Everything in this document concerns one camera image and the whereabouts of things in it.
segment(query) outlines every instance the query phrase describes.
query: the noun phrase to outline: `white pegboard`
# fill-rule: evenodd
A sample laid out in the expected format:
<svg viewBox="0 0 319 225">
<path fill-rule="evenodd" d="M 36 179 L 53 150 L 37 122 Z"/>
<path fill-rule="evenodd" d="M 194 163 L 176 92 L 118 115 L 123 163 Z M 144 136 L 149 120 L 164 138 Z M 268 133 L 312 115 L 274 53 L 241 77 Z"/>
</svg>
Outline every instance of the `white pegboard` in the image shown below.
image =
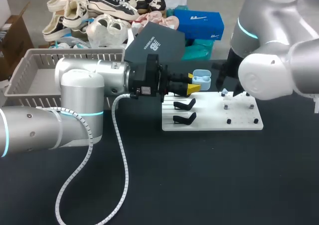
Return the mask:
<svg viewBox="0 0 319 225">
<path fill-rule="evenodd" d="M 189 104 L 195 98 L 196 103 L 190 111 L 174 109 L 175 101 Z M 196 112 L 197 118 L 191 125 L 175 124 L 173 116 L 189 118 Z M 214 130 L 262 130 L 264 127 L 256 100 L 246 96 L 246 92 L 233 97 L 228 92 L 225 97 L 218 92 L 193 93 L 189 98 L 175 97 L 173 93 L 165 96 L 162 104 L 162 129 L 164 131 L 214 131 Z"/>
</svg>

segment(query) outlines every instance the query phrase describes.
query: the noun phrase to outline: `teal box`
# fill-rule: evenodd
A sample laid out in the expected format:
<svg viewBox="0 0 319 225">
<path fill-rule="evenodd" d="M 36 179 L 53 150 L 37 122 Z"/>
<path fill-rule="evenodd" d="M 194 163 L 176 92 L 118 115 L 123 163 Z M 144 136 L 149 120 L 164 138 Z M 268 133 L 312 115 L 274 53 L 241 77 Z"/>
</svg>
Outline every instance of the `teal box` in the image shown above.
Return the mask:
<svg viewBox="0 0 319 225">
<path fill-rule="evenodd" d="M 185 47 L 182 60 L 210 60 L 214 41 L 196 39 L 191 46 Z"/>
</svg>

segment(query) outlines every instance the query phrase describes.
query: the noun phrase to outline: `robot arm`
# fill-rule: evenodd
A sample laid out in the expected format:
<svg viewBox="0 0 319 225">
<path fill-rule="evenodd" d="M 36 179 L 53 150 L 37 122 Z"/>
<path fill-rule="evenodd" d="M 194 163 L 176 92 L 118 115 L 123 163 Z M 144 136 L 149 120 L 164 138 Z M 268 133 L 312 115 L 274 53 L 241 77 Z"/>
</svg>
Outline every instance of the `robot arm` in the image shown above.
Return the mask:
<svg viewBox="0 0 319 225">
<path fill-rule="evenodd" d="M 126 62 L 63 58 L 55 70 L 56 86 L 61 91 L 61 107 L 81 115 L 89 125 L 93 143 L 103 133 L 104 96 L 130 93 L 163 97 L 168 92 L 181 96 L 200 90 L 189 75 L 171 74 L 159 65 L 157 55 L 131 68 Z M 64 112 L 42 108 L 4 107 L 0 109 L 0 154 L 13 154 L 60 147 L 88 146 L 87 130 Z"/>
<path fill-rule="evenodd" d="M 318 34 L 297 11 L 298 0 L 246 0 L 231 39 L 227 63 L 220 72 L 239 78 L 238 94 L 269 100 L 292 94 L 319 94 Z"/>
</svg>

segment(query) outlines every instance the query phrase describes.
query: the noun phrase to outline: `white spiral cable wrap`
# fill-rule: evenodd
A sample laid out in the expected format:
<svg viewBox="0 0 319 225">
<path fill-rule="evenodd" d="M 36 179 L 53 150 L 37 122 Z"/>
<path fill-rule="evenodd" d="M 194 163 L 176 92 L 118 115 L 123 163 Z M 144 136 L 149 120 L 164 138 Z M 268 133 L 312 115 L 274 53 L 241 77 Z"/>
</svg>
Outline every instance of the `white spiral cable wrap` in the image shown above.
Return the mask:
<svg viewBox="0 0 319 225">
<path fill-rule="evenodd" d="M 120 96 L 118 96 L 114 102 L 113 102 L 113 105 L 112 105 L 112 119 L 113 119 L 113 124 L 114 124 L 114 128 L 115 128 L 115 132 L 116 132 L 116 135 L 117 135 L 117 138 L 118 138 L 118 141 L 119 141 L 119 145 L 120 145 L 120 149 L 121 149 L 121 154 L 122 154 L 122 158 L 123 158 L 123 163 L 124 163 L 124 170 L 125 170 L 125 184 L 124 184 L 124 191 L 123 191 L 123 194 L 122 194 L 122 197 L 119 201 L 119 203 L 117 204 L 117 206 L 115 207 L 115 209 L 111 212 L 110 215 L 108 215 L 104 220 L 102 220 L 101 222 L 99 222 L 98 224 L 95 224 L 95 225 L 104 225 L 106 224 L 109 220 L 111 220 L 111 218 L 118 212 L 118 210 L 120 209 L 120 207 L 122 206 L 124 200 L 125 200 L 125 197 L 126 197 L 126 194 L 127 194 L 127 191 L 128 191 L 128 187 L 129 187 L 129 169 L 128 169 L 128 164 L 127 164 L 127 161 L 126 161 L 126 156 L 125 156 L 125 152 L 124 152 L 124 148 L 123 148 L 123 144 L 122 144 L 122 139 L 121 139 L 121 136 L 120 136 L 120 132 L 119 132 L 119 129 L 118 129 L 118 125 L 116 123 L 116 118 L 115 118 L 115 108 L 116 108 L 116 105 L 118 103 L 118 101 L 122 98 L 129 98 L 130 95 L 129 94 L 122 94 Z M 64 223 L 64 221 L 62 220 L 61 218 L 61 215 L 60 215 L 60 202 L 61 202 L 61 198 L 62 198 L 62 195 L 66 189 L 66 187 L 69 185 L 69 183 L 72 181 L 72 179 L 74 179 L 74 177 L 83 169 L 83 167 L 86 165 L 86 163 L 88 162 L 91 154 L 92 154 L 92 150 L 93 150 L 93 136 L 92 136 L 92 132 L 91 132 L 91 129 L 89 127 L 89 125 L 85 122 L 85 120 L 79 115 L 77 114 L 76 112 L 72 111 L 72 110 L 69 110 L 69 109 L 66 109 L 66 108 L 61 108 L 61 107 L 53 107 L 53 108 L 47 108 L 45 110 L 55 110 L 55 111 L 60 111 L 60 112 L 66 112 L 70 115 L 72 115 L 73 117 L 75 117 L 77 120 L 79 120 L 83 126 L 86 128 L 87 132 L 88 132 L 88 137 L 89 137 L 89 149 L 88 149 L 88 152 L 84 158 L 84 160 L 82 161 L 82 163 L 80 164 L 80 166 L 71 174 L 71 176 L 65 181 L 65 183 L 63 184 L 62 188 L 60 189 L 60 192 L 58 194 L 58 197 L 56 199 L 56 202 L 55 202 L 55 216 L 59 222 L 60 225 L 66 225 Z"/>
</svg>

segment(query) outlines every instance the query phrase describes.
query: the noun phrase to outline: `pink shoe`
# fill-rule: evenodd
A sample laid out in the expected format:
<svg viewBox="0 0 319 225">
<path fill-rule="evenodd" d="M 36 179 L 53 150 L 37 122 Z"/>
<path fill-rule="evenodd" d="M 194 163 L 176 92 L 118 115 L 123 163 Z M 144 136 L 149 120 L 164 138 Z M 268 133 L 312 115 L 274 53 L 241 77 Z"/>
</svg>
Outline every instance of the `pink shoe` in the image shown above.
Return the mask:
<svg viewBox="0 0 319 225">
<path fill-rule="evenodd" d="M 176 16 L 170 16 L 170 17 L 167 17 L 166 19 L 163 17 L 155 18 L 151 22 L 163 25 L 171 29 L 177 29 L 179 26 L 179 19 Z"/>
<path fill-rule="evenodd" d="M 155 18 L 161 18 L 161 13 L 159 11 L 153 11 L 150 13 L 142 14 L 134 22 L 141 23 L 143 21 L 152 20 Z"/>
<path fill-rule="evenodd" d="M 140 33 L 149 21 L 152 21 L 156 18 L 160 19 L 161 17 L 162 14 L 160 11 L 152 11 L 147 14 L 142 14 L 132 23 L 132 27 L 138 28 L 137 33 Z"/>
</svg>

